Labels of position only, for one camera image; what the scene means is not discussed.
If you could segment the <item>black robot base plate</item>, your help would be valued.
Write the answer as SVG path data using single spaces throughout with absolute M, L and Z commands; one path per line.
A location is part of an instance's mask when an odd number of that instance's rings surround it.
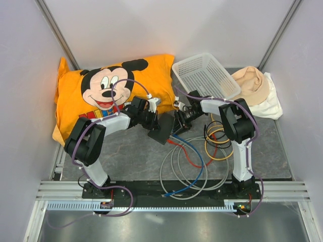
M 116 207 L 128 207 L 131 202 L 128 188 L 134 197 L 134 208 L 148 207 L 220 207 L 224 200 L 240 200 L 243 202 L 260 199 L 259 184 L 254 184 L 244 190 L 239 190 L 232 182 L 224 183 L 220 188 L 211 191 L 201 191 L 189 200 L 176 200 L 163 197 L 165 191 L 158 180 L 111 181 L 109 186 L 121 186 L 108 190 L 100 190 L 89 183 L 83 185 L 83 199 L 113 199 Z

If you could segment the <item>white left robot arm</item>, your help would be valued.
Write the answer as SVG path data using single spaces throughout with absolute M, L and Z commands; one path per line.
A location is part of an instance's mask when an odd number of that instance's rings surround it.
M 111 192 L 110 177 L 104 171 L 99 156 L 104 138 L 117 131 L 142 125 L 147 130 L 157 131 L 159 98 L 134 97 L 121 111 L 98 119 L 80 117 L 65 141 L 64 150 L 75 165 L 79 166 L 94 185 L 93 192 L 99 198 L 106 198 Z

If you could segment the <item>black network switch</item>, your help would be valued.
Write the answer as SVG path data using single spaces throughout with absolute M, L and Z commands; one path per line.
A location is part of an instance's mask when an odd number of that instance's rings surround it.
M 174 117 L 168 113 L 163 113 L 158 119 L 158 128 L 148 132 L 148 136 L 158 143 L 164 145 L 171 135 Z

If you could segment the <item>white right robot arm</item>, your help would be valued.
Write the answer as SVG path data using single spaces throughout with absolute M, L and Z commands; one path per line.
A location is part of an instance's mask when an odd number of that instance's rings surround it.
M 215 97 L 200 97 L 197 91 L 187 94 L 190 106 L 175 101 L 173 134 L 183 133 L 191 128 L 191 122 L 211 113 L 220 116 L 224 133 L 233 148 L 234 169 L 231 192 L 236 198 L 244 198 L 255 184 L 251 165 L 251 145 L 257 137 L 258 126 L 243 98 L 234 101 Z

